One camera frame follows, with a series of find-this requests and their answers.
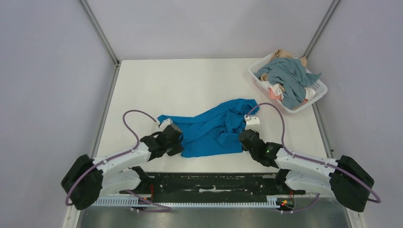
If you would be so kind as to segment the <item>blue t-shirt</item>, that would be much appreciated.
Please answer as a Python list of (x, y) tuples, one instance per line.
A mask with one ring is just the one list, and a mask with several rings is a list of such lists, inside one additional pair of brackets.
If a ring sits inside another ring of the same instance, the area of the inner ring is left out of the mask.
[(194, 117), (160, 115), (162, 122), (171, 119), (183, 134), (184, 158), (206, 157), (243, 152), (238, 140), (245, 130), (244, 116), (257, 113), (254, 99), (232, 99)]

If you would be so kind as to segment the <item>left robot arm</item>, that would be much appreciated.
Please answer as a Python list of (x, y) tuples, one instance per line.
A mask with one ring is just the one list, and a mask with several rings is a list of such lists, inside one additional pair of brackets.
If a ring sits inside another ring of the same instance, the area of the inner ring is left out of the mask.
[(67, 193), (66, 203), (77, 210), (93, 205), (98, 198), (134, 190), (138, 194), (148, 191), (148, 176), (140, 164), (167, 154), (181, 153), (183, 133), (175, 124), (140, 139), (133, 149), (122, 153), (91, 159), (79, 156), (61, 181)]

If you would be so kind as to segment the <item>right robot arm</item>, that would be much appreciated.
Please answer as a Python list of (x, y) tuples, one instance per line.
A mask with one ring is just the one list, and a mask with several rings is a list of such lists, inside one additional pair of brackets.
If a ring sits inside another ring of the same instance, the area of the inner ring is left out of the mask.
[(253, 160), (278, 169), (274, 186), (281, 194), (291, 191), (324, 194), (356, 212), (363, 212), (370, 201), (374, 179), (349, 156), (331, 159), (296, 153), (282, 144), (264, 142), (254, 130), (241, 132), (238, 140)]

